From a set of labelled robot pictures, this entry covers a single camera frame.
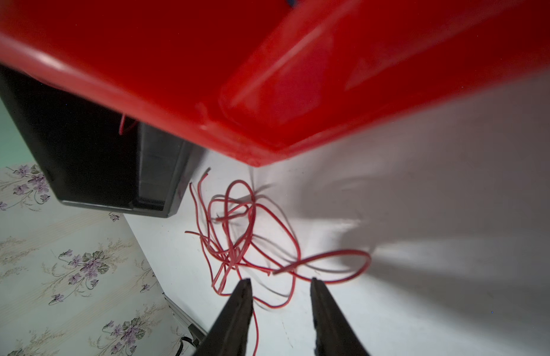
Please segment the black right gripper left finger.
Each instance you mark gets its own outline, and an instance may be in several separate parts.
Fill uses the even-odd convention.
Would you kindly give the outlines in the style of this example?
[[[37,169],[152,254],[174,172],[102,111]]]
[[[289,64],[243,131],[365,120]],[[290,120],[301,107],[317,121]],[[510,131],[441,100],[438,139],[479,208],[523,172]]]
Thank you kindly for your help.
[[[210,332],[196,349],[195,356],[244,356],[253,316],[250,279],[239,281]]]

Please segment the black plastic bin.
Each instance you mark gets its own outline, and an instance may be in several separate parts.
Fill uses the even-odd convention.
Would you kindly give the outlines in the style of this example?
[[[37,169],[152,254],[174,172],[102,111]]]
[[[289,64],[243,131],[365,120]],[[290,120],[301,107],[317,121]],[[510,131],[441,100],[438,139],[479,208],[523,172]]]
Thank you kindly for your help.
[[[204,151],[0,65],[0,98],[65,205],[175,215]]]

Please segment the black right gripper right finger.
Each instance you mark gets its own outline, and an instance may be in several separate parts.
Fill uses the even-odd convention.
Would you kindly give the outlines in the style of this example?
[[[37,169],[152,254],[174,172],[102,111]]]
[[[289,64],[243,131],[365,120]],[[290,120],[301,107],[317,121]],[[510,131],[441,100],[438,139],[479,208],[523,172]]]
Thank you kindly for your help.
[[[322,280],[311,280],[311,304],[318,356],[369,356]]]

